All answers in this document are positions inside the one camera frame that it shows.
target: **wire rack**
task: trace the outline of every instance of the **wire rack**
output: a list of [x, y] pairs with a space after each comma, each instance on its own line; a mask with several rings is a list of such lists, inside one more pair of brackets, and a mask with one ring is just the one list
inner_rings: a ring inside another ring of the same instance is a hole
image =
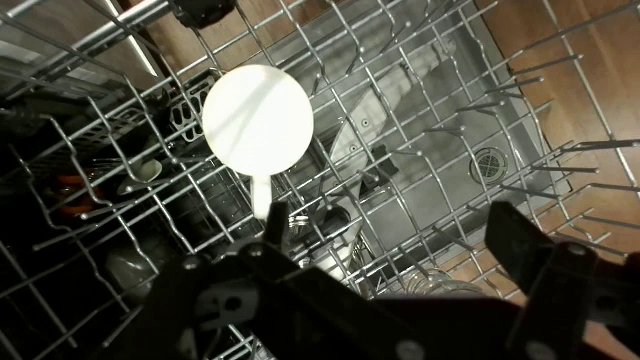
[[[276, 198], [291, 203], [304, 237], [291, 257], [368, 297], [522, 300], [482, 246], [494, 199], [608, 257], [637, 250], [623, 239], [640, 230], [640, 140], [617, 134], [623, 120], [589, 78], [599, 51], [584, 47], [594, 33], [637, 25], [637, 2], [573, 17], [565, 7], [587, 5], [529, 2], [543, 29], [528, 35], [507, 0], [237, 2], [201, 31], [182, 27], [165, 0], [73, 2], [80, 24], [65, 5], [0, 5], [2, 115], [37, 129], [2, 154], [4, 358], [110, 345], [165, 259], [219, 255], [262, 233], [246, 180], [209, 154], [197, 124], [209, 86], [241, 64], [289, 72], [313, 104], [311, 150], [276, 175]], [[513, 33], [494, 27], [503, 16]], [[553, 112], [563, 75], [584, 112]], [[555, 124], [576, 113], [595, 132], [558, 136]], [[147, 164], [159, 173], [147, 178]], [[334, 208], [349, 215], [325, 230]], [[262, 355], [241, 327], [219, 338], [209, 355]]]

